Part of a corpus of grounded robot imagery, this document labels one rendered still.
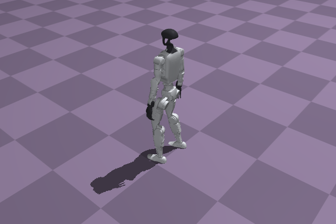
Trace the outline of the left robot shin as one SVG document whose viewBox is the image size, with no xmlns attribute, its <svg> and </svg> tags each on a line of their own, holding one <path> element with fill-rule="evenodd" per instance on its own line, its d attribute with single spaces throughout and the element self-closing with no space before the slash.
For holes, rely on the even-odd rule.
<svg viewBox="0 0 336 224">
<path fill-rule="evenodd" d="M 156 147 L 157 157 L 162 158 L 163 146 L 164 146 L 164 135 L 162 135 L 161 129 L 155 129 L 155 131 L 153 131 L 153 140 L 154 140 L 154 145 Z"/>
</svg>

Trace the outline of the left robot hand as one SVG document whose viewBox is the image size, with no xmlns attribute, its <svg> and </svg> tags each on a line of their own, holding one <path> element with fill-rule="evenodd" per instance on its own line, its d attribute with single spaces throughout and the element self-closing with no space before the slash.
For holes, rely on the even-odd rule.
<svg viewBox="0 0 336 224">
<path fill-rule="evenodd" d="M 146 109 L 146 116 L 148 117 L 148 119 L 150 120 L 154 120 L 152 119 L 152 107 L 154 107 L 154 101 L 151 102 L 151 105 L 147 104 L 147 109 Z"/>
</svg>

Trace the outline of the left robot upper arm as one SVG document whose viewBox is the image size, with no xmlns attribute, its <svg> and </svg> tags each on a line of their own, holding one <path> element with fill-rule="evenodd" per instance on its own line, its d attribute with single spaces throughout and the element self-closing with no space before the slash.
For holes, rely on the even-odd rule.
<svg viewBox="0 0 336 224">
<path fill-rule="evenodd" d="M 155 75 L 153 79 L 156 79 L 159 84 L 161 80 L 162 66 L 165 63 L 165 55 L 160 54 L 156 56 L 153 60 L 153 63 L 154 63 L 154 75 Z"/>
</svg>

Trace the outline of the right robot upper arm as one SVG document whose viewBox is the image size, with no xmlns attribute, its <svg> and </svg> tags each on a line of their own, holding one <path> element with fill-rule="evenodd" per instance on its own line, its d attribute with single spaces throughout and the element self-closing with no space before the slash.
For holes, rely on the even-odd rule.
<svg viewBox="0 0 336 224">
<path fill-rule="evenodd" d="M 182 72 L 184 70 L 184 49 L 179 48 L 179 47 L 176 47 L 176 48 L 178 48 L 181 52 L 180 71 L 179 72 Z"/>
</svg>

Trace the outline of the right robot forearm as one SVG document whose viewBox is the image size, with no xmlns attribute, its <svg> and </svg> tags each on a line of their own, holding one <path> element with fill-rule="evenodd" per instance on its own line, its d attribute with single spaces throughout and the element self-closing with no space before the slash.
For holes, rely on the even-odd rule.
<svg viewBox="0 0 336 224">
<path fill-rule="evenodd" d="M 179 72 L 179 73 L 178 73 L 178 77 L 177 77 L 177 86 L 181 86 L 181 85 L 182 85 L 183 78 L 184 78 L 184 71 L 185 71 L 185 70 L 183 70 L 182 72 Z"/>
</svg>

